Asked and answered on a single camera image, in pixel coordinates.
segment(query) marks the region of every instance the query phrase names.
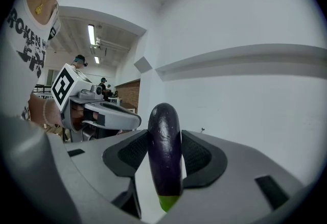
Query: eggplant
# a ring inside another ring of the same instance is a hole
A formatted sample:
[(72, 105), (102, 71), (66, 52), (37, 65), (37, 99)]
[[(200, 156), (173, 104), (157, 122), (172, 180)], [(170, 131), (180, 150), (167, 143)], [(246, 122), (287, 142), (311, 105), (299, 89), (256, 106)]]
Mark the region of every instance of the eggplant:
[(148, 124), (148, 154), (159, 202), (167, 212), (182, 193), (179, 120), (176, 110), (169, 104), (159, 104), (152, 110)]

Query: fluorescent light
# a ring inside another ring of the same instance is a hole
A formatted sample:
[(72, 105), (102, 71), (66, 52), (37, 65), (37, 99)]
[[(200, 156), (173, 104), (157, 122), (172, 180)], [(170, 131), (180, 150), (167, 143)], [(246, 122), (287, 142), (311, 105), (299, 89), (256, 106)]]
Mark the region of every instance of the fluorescent light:
[(95, 45), (96, 44), (96, 41), (94, 39), (94, 26), (92, 25), (88, 25), (88, 35), (90, 36), (90, 43), (92, 45)]

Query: white cube with marker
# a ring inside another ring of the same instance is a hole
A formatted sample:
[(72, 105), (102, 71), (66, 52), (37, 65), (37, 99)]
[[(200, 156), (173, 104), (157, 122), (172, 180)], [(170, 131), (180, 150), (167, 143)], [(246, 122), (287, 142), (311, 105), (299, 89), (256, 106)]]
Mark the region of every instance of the white cube with marker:
[(65, 64), (51, 87), (51, 93), (60, 110), (63, 111), (70, 96), (81, 90), (91, 90), (93, 83), (79, 70)]

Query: woman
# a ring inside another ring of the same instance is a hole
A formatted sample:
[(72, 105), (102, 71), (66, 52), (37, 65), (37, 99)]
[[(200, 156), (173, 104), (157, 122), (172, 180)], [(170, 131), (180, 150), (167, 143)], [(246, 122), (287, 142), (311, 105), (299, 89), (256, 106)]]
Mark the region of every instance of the woman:
[[(15, 0), (0, 32), (0, 85), (6, 85), (0, 87), (0, 96), (5, 96), (0, 100), (1, 114), (61, 125), (54, 100), (31, 94), (44, 67), (46, 43), (58, 9), (57, 0)], [(15, 85), (23, 91), (14, 90)], [(83, 108), (75, 105), (72, 109), (73, 120), (82, 121)]]

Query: gold pendant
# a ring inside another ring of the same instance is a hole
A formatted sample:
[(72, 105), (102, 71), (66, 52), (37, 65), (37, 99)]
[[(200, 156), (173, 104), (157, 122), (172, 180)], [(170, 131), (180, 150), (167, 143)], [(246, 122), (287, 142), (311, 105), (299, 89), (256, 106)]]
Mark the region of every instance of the gold pendant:
[(35, 9), (36, 14), (40, 14), (40, 13), (42, 12), (42, 6), (43, 6), (43, 4), (39, 5), (39, 6)]

